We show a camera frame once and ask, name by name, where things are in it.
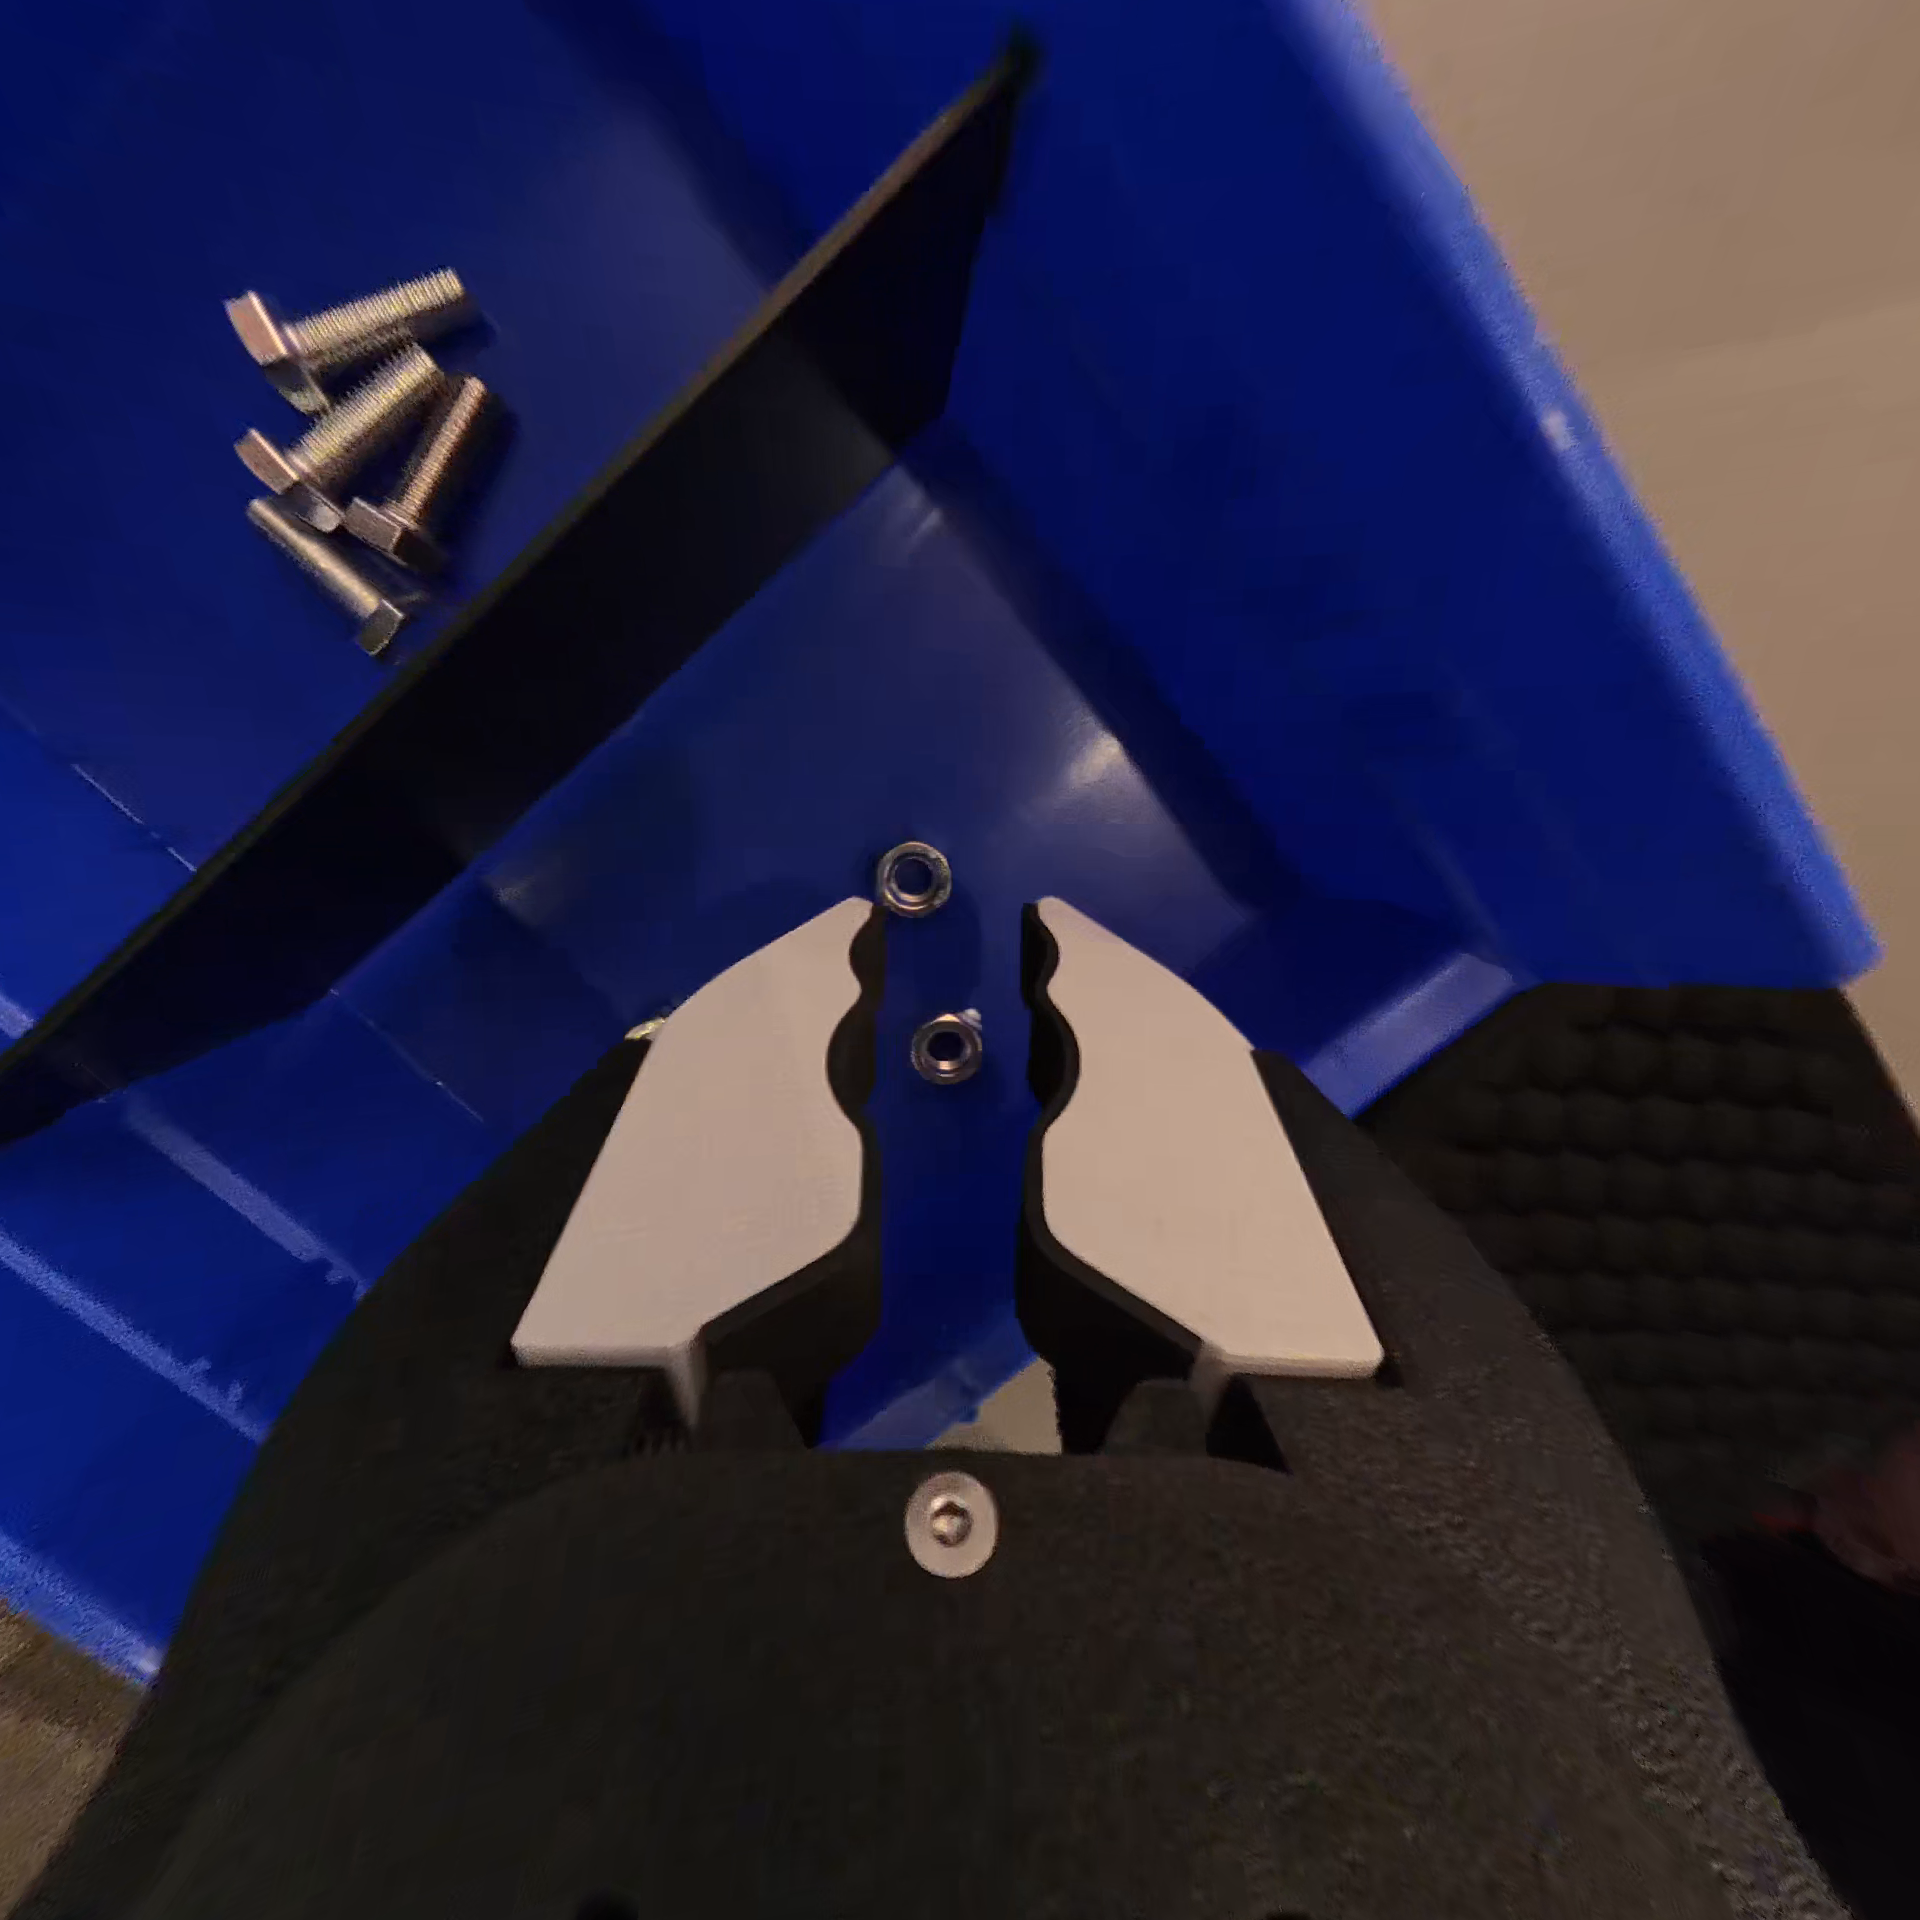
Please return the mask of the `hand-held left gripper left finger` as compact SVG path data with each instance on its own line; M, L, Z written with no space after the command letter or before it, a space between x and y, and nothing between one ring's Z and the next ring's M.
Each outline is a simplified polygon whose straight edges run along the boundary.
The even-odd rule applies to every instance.
M884 911L849 898L648 1040L513 1333L523 1369L658 1376L688 1427L767 1376L803 1441L880 1327Z

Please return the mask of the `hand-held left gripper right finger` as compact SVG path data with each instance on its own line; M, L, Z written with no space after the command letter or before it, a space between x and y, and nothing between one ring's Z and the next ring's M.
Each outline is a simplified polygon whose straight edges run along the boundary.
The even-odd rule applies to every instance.
M1281 1102L1300 1074L1059 895L1024 906L1023 997L1016 1313L1064 1450L1103 1450L1144 1386L1208 1445L1257 1382L1374 1385L1386 1338Z

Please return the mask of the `blue plastic bin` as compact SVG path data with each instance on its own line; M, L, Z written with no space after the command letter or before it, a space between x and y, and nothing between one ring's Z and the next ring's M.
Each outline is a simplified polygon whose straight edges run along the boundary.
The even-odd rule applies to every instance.
M833 1447L927 1445L1027 1363L1027 901L1104 920L1346 1112L1522 986L1873 963L1344 5L4 5L4 1050L1014 32L1041 67L940 419L327 997L4 1142L4 1605L127 1677L426 1223L896 843L955 886L887 942L887 1304ZM297 318L438 270L478 318L420 346L497 419L439 570L329 534L431 593L371 658L248 519L278 495L234 445L314 415L225 301ZM983 1065L935 1087L910 1040L958 1009Z

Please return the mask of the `black bin divider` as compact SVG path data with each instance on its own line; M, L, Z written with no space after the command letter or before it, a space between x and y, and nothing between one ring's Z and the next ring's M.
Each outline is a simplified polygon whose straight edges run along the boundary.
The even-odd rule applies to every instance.
M940 419L1041 48L1014 32L744 329L4 1050L3 1137L327 997Z

